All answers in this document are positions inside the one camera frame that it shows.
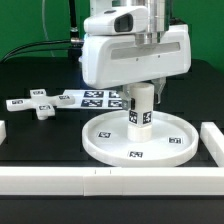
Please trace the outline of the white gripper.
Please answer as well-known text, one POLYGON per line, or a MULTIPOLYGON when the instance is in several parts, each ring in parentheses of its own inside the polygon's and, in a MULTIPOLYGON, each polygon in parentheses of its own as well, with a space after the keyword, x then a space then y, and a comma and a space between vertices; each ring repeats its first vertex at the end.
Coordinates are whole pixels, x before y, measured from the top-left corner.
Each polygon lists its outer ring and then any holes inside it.
POLYGON ((160 104, 165 77, 186 73, 190 66, 186 24, 172 25, 155 44, 137 45, 134 35, 122 35, 89 36, 83 46, 84 82, 96 89, 118 86, 116 91, 126 111, 134 108, 130 86, 126 84, 152 80, 155 103, 160 104))

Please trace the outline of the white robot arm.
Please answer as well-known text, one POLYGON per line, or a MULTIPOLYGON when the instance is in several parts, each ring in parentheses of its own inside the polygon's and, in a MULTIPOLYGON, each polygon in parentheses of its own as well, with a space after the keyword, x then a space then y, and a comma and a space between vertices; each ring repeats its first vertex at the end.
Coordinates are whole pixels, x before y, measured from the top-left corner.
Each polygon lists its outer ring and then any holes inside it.
POLYGON ((171 0, 120 0, 85 19, 84 82, 116 87, 126 110, 134 107, 132 83, 152 81, 160 94, 168 76, 186 73, 191 47, 186 24, 170 17, 171 0))

